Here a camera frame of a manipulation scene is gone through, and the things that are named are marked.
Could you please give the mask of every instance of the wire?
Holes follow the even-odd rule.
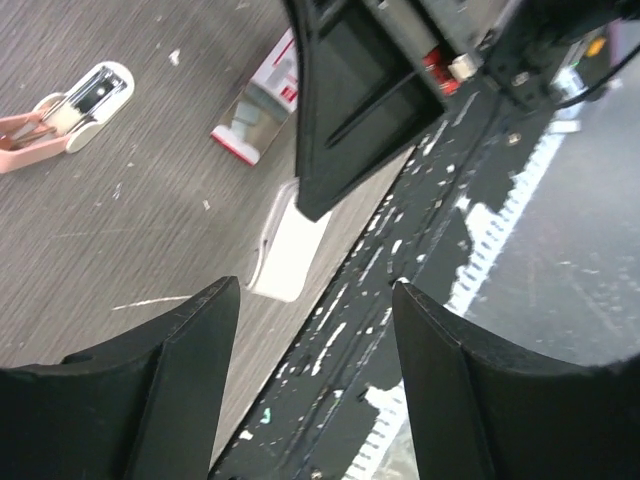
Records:
[[[638,45],[636,45],[636,47],[633,50],[631,50],[631,52],[629,52],[627,54],[627,56],[624,57],[615,67],[611,68],[611,70],[609,70],[609,72],[604,77],[602,77],[596,83],[591,85],[589,88],[587,88],[580,95],[576,95],[575,97],[570,98],[569,100],[565,100],[564,102],[560,102],[559,104],[556,105],[556,108],[558,110],[561,110],[563,108],[573,107],[574,105],[577,105],[578,103],[584,102],[587,98],[589,98],[591,95],[596,93],[597,90],[599,90],[600,88],[604,87],[605,84],[609,80],[611,80],[614,76],[616,76],[618,74],[618,72],[620,72],[620,70],[622,70],[624,67],[626,67],[627,64],[638,55],[638,53],[640,53],[640,43]]]

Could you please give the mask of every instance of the gray floor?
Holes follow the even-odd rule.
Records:
[[[103,60],[137,81],[132,102],[85,150],[0,177],[0,364],[53,363],[175,304],[115,307],[189,295],[242,271],[292,176],[294,129],[254,169],[209,132],[286,22],[276,0],[0,0],[0,12],[0,115],[29,111]],[[300,301],[245,295],[215,453],[398,168],[335,212]]]
[[[625,50],[640,28],[623,29]],[[640,60],[558,151],[467,318],[583,365],[640,351]],[[408,422],[374,480],[417,480]]]

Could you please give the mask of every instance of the bolt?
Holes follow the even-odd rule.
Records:
[[[513,77],[513,80],[511,83],[513,84],[514,87],[520,87],[525,83],[527,83],[528,80],[529,80],[529,73],[522,72],[516,75],[515,77]]]
[[[513,146],[513,145],[517,145],[518,142],[520,142],[520,139],[522,137],[520,136],[519,133],[512,133],[511,135],[509,135],[509,145]]]

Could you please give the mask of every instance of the red label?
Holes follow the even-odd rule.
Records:
[[[298,96],[298,91],[294,90],[291,87],[284,87],[282,89],[282,92],[280,92],[280,95],[282,96],[282,98],[284,98],[287,102],[291,103],[293,102],[296,97]]]

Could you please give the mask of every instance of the white ruler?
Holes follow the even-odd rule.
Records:
[[[561,70],[555,83],[564,89],[566,98],[574,97],[584,89],[580,77],[571,68]],[[483,204],[476,204],[471,211],[466,211],[469,202],[465,202],[465,199],[459,202],[473,239],[473,250],[469,263],[460,269],[445,305],[452,312],[460,316],[467,312],[566,136],[566,130],[556,128],[558,122],[566,124],[574,121],[581,108],[582,104],[578,104],[556,112],[522,173],[513,179],[514,188],[499,213],[492,212]],[[408,418],[402,382],[388,391],[371,387],[365,399],[378,409],[378,417],[373,430],[343,477],[344,480],[371,479]]]

